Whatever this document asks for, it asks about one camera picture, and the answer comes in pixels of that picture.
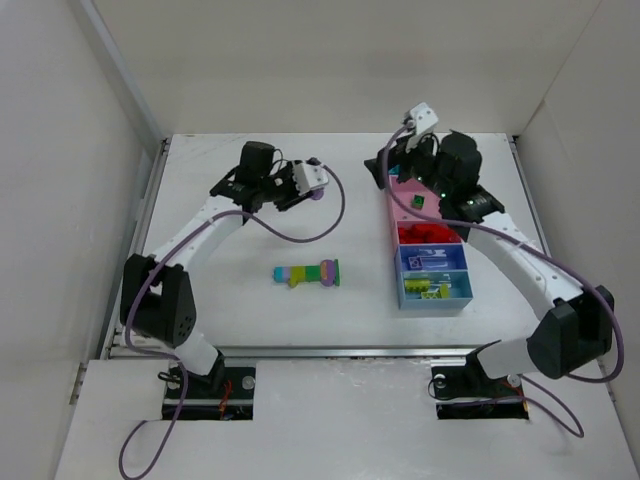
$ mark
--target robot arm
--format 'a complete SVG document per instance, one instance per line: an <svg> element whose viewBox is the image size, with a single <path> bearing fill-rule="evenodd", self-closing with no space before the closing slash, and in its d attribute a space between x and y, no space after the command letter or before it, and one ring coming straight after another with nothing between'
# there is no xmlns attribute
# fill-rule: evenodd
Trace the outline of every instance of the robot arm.
<svg viewBox="0 0 640 480"><path fill-rule="evenodd" d="M611 349L612 328L596 299L566 275L526 250L535 248L517 228L504 206L478 184L482 156L469 136L452 132L438 142L430 134L435 127L433 111L420 104L409 111L404 124L408 135L398 138L388 152L388 168L398 167L398 182L414 178L440 197L443 219L482 224L515 237L514 245L496 235L469 227L452 228L483 253L516 286L540 321L531 335L481 347L471 352L465 366L434 367L438 376L436 396L491 396L491 385L508 375L540 371L560 378ZM382 159L365 161L379 188L384 187ZM598 287L613 308L613 298Z"/></svg>
<svg viewBox="0 0 640 480"><path fill-rule="evenodd" d="M132 255L124 267L120 321L126 324L134 299L149 273L193 232L210 224L164 265L157 282L145 293L133 318L136 332L153 337L174 350L201 387L215 391L224 373L220 352L197 330L196 308L189 272L202 265L213 251L246 223L241 212L256 213L264 203L273 203L286 211L306 199L322 197L329 183L327 172L316 159L284 161L275 166L275 148L259 142L247 142L239 165L210 191L210 196L195 216L167 243L151 255ZM222 212L237 211L212 221Z"/></svg>

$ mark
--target white wall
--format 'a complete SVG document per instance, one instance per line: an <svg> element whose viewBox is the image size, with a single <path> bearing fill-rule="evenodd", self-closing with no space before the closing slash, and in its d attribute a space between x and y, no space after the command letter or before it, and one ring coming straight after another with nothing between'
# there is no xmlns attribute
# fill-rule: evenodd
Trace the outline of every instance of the white wall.
<svg viewBox="0 0 640 480"><path fill-rule="evenodd" d="M51 476L141 148L65 0L0 0L0 464Z"/></svg>
<svg viewBox="0 0 640 480"><path fill-rule="evenodd" d="M519 142L554 255L615 295L626 347L613 383L640 463L640 2L603 0ZM613 356L607 357L612 365Z"/></svg>
<svg viewBox="0 0 640 480"><path fill-rule="evenodd" d="M165 132L520 133L599 0L97 0Z"/></svg>

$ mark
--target purple cable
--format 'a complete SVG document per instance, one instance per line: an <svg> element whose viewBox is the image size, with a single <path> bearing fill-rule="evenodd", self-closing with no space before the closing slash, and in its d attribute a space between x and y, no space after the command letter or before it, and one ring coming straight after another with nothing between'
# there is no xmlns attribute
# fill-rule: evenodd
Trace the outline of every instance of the purple cable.
<svg viewBox="0 0 640 480"><path fill-rule="evenodd" d="M243 212L241 210L227 210L225 212L221 212L221 213L218 213L218 214L214 215L209 221L203 223L198 228L196 228L193 232L191 232L189 235L187 235L169 253L167 253L167 255L165 255L165 257L162 260L160 260L158 262L156 267L153 270L151 270L151 272L149 272L149 276L147 277L147 279L144 281L144 283L140 287L140 290L138 291L138 294L136 295L135 299L133 300L133 304L131 305L131 309L129 310L129 314L127 315L127 321L125 323L125 328L124 328L124 341L125 341L127 347L130 350L132 350L133 352L144 354L144 355L149 355L149 356L153 356L153 357L166 358L168 360L173 360L173 361L178 362L178 366L180 367L180 371L182 372L182 389L181 389L181 392L180 392L180 399L178 400L178 404L176 405L176 409L173 412L173 417L171 417L171 423L169 423L169 426L167 427L167 431L164 434L164 437L162 438L162 441L160 442L160 446L158 447L158 450L156 451L155 455L153 456L153 459L151 460L151 463L149 463L149 466L140 475L138 475L137 477L130 477L124 471L124 453L125 453L125 451L127 449L127 446L129 445L129 442L133 438L133 436L136 434L136 432L138 430L140 430L140 428L145 423L147 423L147 420L143 420L138 425L136 425L136 427L131 431L131 433L129 433L129 436L126 438L126 440L122 444L122 448L120 449L120 455L118 455L118 469L120 470L120 475L125 480L141 480L142 478L146 477L149 474L149 472L153 469L153 467L155 467L156 463L158 462L158 459L160 458L160 455L162 454L162 451L164 450L165 445L167 444L167 440L169 440L169 436L171 435L171 432L173 431L173 427L175 427L176 422L178 420L178 417L180 416L180 412L182 411L182 407L184 405L184 400L185 400L185 398L187 396L187 389L189 387L189 374L187 372L187 369L182 364L182 362L180 362L180 359L178 357L176 357L175 355L173 355L171 353L157 352L157 351L153 351L153 350L147 350L145 348L136 347L133 344L133 342L131 341L131 327L133 325L133 319L135 318L136 312L138 311L138 308L140 307L140 302L142 302L142 298L144 297L145 293L151 287L151 284L153 283L155 278L160 273L160 270L162 270L162 268L167 264L167 262L171 258L173 258L180 250L182 250L184 247L186 247L189 243L191 243L194 238L196 238L198 235L200 235L200 233L202 233L204 230L206 230L213 222L215 222L216 220L219 220L219 219L221 219L223 217L227 217L229 215L242 215L243 217L245 217L245 218L247 218L249 220L253 220L258 225L266 228L269 232L273 233L274 235L276 235L279 238L282 238L283 240L287 240L288 242L293 242L293 243L311 243L311 242L315 242L316 240L320 240L321 238L326 237L327 235L329 235L331 232L333 232L336 229L336 227L342 221L342 217L344 217L344 212L345 212L346 207L347 207L347 196L346 196L346 193L344 191L344 186L342 185L342 182L340 181L338 176L335 174L335 172L331 168L326 166L326 165L323 165L323 168L333 177L333 179L336 182L336 185L338 185L338 189L340 190L341 205L340 205L340 213L338 214L338 218L336 219L336 221L333 223L333 225L331 225L327 230L325 230L321 234L316 235L315 237L311 237L311 238L294 238L294 237L290 237L288 235L285 235L284 233L278 232L276 229L274 229L273 227L271 227L270 225L268 225L264 221L260 220L255 215L252 215L252 214L247 213L247 212Z"/></svg>
<svg viewBox="0 0 640 480"><path fill-rule="evenodd" d="M539 383L534 382L533 380L531 380L528 377L525 377L524 375L521 375L521 378L523 380L525 380L526 382L529 382L531 385L533 385L537 389L539 389L542 392L544 392L547 395L549 395L552 399L554 399L558 403L558 405L560 405L562 407L562 409L569 414L569 416L571 417L571 420L573 420L573 422L576 424L576 427L578 428L578 430L576 431L573 428L571 428L563 420L561 420L560 417L558 417L555 413L553 413L551 410L549 410L547 407L542 405L537 400L534 400L532 398L526 397L524 395L510 395L508 397L491 398L489 400L477 400L475 402L457 403L456 405L463 405L465 407L481 407L483 405L496 405L498 403L511 403L514 400L520 400L520 401L523 401L523 402L531 403L532 405L535 405L536 407L538 407L540 410L542 410L544 413L549 415L555 422L557 422L559 425L561 425L567 432L569 432L574 437L584 438L584 429L582 428L582 424L580 423L580 420L578 420L578 417L576 417L575 413L573 413L571 411L571 409L569 408L569 406L566 403L564 403L562 400L560 400L560 398L558 398L556 395L551 393L551 391L549 391L548 389L546 389L545 387L543 387Z"/></svg>
<svg viewBox="0 0 640 480"><path fill-rule="evenodd" d="M607 303L607 301L604 299L604 297L602 295L600 295L600 292L598 292L593 287L593 285L591 285L591 283L589 283L589 281L586 278L584 278L582 275L580 275L578 272L573 270L568 265L565 265L562 262L560 262L558 260L555 260L555 259L551 258L548 255L545 255L544 253L536 250L533 247L530 247L529 245L521 243L520 240L517 240L517 239L513 238L511 235L507 235L504 232L501 232L499 230L495 230L493 228L485 227L483 225L478 225L477 223L469 223L469 222L463 222L463 221L460 221L460 220L445 220L445 219L442 219L442 218L429 217L427 215L423 215L421 213L416 212L415 209L410 209L408 206L406 206L405 204L402 203L402 200L400 200L400 198L398 198L398 196L391 189L391 186L389 184L389 173L388 173L389 172L389 168L388 168L388 166L389 166L389 150L391 150L391 146L394 144L394 142L407 130L408 130L408 128L406 126L403 126L396 133L394 133L391 136L391 139L389 140L387 145L384 147L384 151L382 153L382 162L381 163L382 163L382 178L384 179L384 187L385 187L385 190L387 191L387 193L396 202L396 204L398 204L398 206L400 208L402 208L405 212L410 213L414 217L418 217L421 220L426 220L427 222L444 223L445 225L449 225L451 227L474 228L476 230L480 230L482 232L486 232L486 233L489 233L491 235L495 235L497 237L500 237L500 238L508 241L509 243L512 243L512 244L516 245L517 247L522 248L525 252L533 255L534 257L537 257L540 260L543 260L543 261L553 265L554 267L562 270L563 272L565 272L570 277L575 278L580 284L582 284L582 286L584 287L584 289L587 292L589 292L591 295L593 295L596 298L598 303L600 303L600 305L604 309L605 313L609 317L609 320L611 321L611 327L613 328L613 333L614 333L615 338L616 338L616 345L618 347L618 358L616 360L616 366L614 367L613 371L609 375L606 375L606 376L604 376L602 378L588 378L588 377L581 377L581 376L573 375L573 374L568 374L567 377L572 378L574 380L579 380L581 382L586 382L586 383L606 383L606 382L610 382L611 380L615 379L618 375L620 375L620 372L622 371L622 367L624 365L624 343L622 341L622 331L620 330L620 324L618 323L618 319L616 318L615 314L613 313L613 310L611 309L611 307L609 307L609 304Z"/></svg>

